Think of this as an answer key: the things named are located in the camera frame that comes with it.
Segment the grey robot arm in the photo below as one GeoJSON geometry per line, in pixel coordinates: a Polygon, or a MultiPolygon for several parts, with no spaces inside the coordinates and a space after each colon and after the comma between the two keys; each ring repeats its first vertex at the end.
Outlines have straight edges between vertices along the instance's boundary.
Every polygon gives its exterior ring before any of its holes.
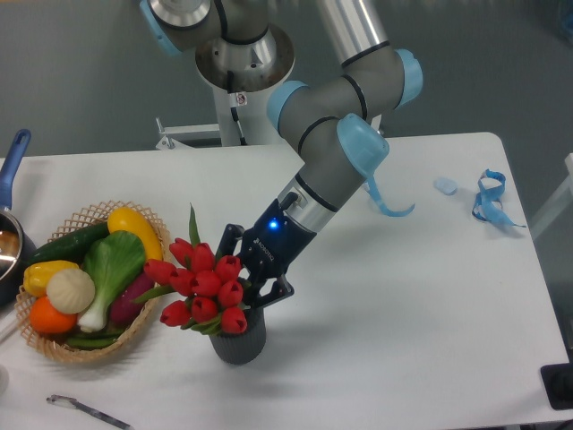
{"type": "Polygon", "coordinates": [[[293,294],[286,273],[389,153],[376,117],[423,87],[413,54],[393,48],[369,1],[320,1],[321,20],[343,73],[312,88],[290,79],[288,35],[264,1],[143,1],[141,12],[171,55],[193,51],[225,146],[288,144],[303,166],[251,228],[230,225],[222,254],[248,272],[244,302],[264,307],[293,294]]]}

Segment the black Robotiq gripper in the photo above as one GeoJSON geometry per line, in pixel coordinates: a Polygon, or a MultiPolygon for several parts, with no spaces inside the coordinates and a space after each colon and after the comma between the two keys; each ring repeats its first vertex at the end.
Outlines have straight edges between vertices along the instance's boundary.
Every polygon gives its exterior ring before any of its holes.
{"type": "Polygon", "coordinates": [[[274,305],[295,293],[285,275],[289,264],[317,236],[301,227],[287,214],[294,199],[275,199],[249,229],[227,224],[217,248],[217,259],[233,256],[241,240],[238,257],[249,272],[251,286],[244,293],[244,303],[250,308],[274,305]],[[273,279],[268,293],[262,288],[273,279]]]}

